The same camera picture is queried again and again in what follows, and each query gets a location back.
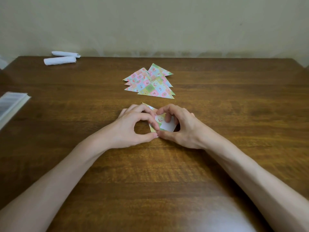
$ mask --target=person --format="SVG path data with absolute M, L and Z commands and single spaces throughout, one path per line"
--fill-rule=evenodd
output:
M 155 115 L 180 123 L 180 131 L 159 130 Z M 118 119 L 79 143 L 57 166 L 0 211 L 0 231 L 45 231 L 80 178 L 111 148 L 149 142 L 157 136 L 187 148 L 206 150 L 250 197 L 275 231 L 309 231 L 309 202 L 259 166 L 234 144 L 185 108 L 169 104 L 156 111 L 131 105 Z M 136 134 L 136 122 L 148 121 L 157 132 Z

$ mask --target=person's right hand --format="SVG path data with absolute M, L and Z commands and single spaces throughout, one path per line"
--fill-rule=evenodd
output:
M 203 124 L 187 109 L 181 108 L 174 104 L 169 104 L 157 110 L 157 115 L 165 115 L 165 121 L 169 123 L 174 116 L 175 124 L 180 123 L 180 131 L 168 132 L 157 131 L 159 137 L 171 140 L 184 147 L 195 149 L 207 149 L 208 142 L 220 138 L 220 135 L 211 128 Z

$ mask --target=pile of folded paper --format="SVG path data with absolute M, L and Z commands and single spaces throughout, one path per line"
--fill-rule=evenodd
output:
M 153 63 L 149 70 L 142 68 L 123 79 L 127 81 L 126 85 L 129 85 L 125 90 L 141 95 L 174 99 L 173 95 L 175 94 L 169 88 L 173 86 L 166 79 L 166 76 L 169 75 L 172 73 Z

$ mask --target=forearm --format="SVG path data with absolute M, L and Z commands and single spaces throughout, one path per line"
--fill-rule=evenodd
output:
M 0 211 L 0 231 L 45 231 L 99 155 L 80 143 L 56 167 Z
M 309 231 L 309 202 L 303 196 L 217 133 L 204 144 L 275 231 Z

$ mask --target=rolled tissue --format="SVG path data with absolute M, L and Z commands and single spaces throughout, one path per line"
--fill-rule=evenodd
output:
M 63 64 L 63 63 L 76 63 L 76 58 L 74 56 L 59 57 L 59 58 L 45 58 L 44 63 L 45 63 L 45 65 L 56 65 L 56 64 Z
M 80 58 L 79 54 L 71 52 L 52 51 L 52 54 L 55 56 L 74 56 L 75 58 Z

